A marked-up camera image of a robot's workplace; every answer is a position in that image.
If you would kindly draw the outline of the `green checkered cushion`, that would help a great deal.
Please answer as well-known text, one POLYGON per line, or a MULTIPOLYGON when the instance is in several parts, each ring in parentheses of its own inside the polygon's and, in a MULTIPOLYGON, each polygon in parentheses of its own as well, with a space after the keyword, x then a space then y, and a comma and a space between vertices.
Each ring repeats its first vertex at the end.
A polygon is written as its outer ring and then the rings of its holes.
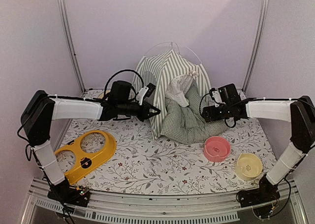
POLYGON ((166 98, 167 115, 163 119, 160 134, 182 144, 205 142, 211 136, 217 136, 228 130, 223 120, 206 122, 199 108, 207 106, 193 85, 185 94, 189 101, 187 107, 181 107, 176 101, 166 98))

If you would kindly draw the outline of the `pink pet bowl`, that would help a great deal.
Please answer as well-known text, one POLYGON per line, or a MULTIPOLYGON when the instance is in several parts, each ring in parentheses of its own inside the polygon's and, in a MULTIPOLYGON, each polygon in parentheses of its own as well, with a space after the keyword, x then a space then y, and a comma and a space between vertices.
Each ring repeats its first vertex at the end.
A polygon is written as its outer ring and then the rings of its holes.
POLYGON ((222 162, 230 154, 230 143, 220 136, 209 137, 204 143, 203 154, 208 161, 222 162))

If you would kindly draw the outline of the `green striped pet tent fabric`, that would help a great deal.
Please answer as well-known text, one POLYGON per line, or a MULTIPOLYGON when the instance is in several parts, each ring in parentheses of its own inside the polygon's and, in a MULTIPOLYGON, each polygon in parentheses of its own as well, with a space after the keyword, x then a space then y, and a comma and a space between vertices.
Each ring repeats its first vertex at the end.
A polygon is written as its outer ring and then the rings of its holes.
POLYGON ((185 97, 191 86, 196 86, 200 96, 206 94, 211 83, 202 63, 194 64, 185 59, 180 53, 169 49, 155 56, 143 56, 135 71, 142 79, 133 77, 132 84, 138 91, 142 85, 152 83, 156 89, 147 98, 150 104, 161 110, 161 113, 149 119, 152 136, 157 139, 161 136, 162 123, 167 116, 165 100, 172 99, 181 107, 189 106, 185 97))

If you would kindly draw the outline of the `cream pet bowl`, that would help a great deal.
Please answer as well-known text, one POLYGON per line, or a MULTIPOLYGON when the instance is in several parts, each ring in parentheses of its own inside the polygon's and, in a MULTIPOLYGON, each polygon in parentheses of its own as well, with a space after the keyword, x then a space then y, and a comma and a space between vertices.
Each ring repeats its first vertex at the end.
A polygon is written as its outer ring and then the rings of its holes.
POLYGON ((235 164, 236 175, 244 180, 250 181, 262 173, 263 165, 259 157, 251 153, 242 153, 235 164))

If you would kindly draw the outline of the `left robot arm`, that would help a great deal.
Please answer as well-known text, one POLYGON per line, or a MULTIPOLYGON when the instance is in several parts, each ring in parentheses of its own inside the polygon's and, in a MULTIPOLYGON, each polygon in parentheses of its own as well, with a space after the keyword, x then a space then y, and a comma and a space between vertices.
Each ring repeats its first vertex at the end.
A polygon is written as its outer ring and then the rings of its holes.
POLYGON ((133 86, 126 81, 116 81, 103 98, 95 99, 49 95, 44 90, 35 92, 21 115, 21 127, 17 134, 27 142, 27 157, 34 157, 46 180, 54 186, 56 196, 62 201, 70 201, 73 190, 68 186, 109 161, 116 150, 116 140, 107 132, 101 132, 105 144, 97 153, 84 152, 80 146, 84 137, 79 136, 64 148, 74 154, 76 161, 68 172, 63 172, 52 141, 52 136, 57 134, 57 121, 79 119, 102 122, 136 117, 143 122, 160 113, 158 108, 144 100, 155 88, 151 83, 143 85, 131 97, 133 86))

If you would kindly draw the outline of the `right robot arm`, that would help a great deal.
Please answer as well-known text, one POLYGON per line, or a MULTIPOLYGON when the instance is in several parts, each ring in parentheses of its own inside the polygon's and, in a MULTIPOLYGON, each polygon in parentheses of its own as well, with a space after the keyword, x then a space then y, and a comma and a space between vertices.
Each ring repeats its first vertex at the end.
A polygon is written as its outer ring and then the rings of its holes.
POLYGON ((315 104, 310 96, 248 97, 242 99, 234 84, 212 88, 207 94, 214 105, 200 114, 207 122, 257 119, 276 152, 277 161, 261 178, 263 185, 254 192, 258 202, 270 198, 272 186, 293 172, 315 147, 315 104))

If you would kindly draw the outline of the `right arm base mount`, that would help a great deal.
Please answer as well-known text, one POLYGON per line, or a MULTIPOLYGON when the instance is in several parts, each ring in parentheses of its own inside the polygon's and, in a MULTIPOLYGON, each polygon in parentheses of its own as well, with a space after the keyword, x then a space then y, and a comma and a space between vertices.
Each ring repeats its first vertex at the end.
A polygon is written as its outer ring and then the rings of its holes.
POLYGON ((266 202, 276 201, 280 198, 278 185, 272 185, 266 175, 259 180, 257 189, 240 190, 236 194, 236 200, 241 207, 249 207, 266 202))

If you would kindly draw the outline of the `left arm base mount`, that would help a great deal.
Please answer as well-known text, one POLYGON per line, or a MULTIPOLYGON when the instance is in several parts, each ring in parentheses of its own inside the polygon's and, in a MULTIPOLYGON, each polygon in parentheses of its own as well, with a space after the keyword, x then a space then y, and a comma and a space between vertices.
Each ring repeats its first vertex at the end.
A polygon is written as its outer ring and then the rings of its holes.
POLYGON ((72 204, 87 207, 90 200, 90 190, 87 187, 71 186, 67 179, 57 185, 50 185, 47 197, 61 204, 72 204))

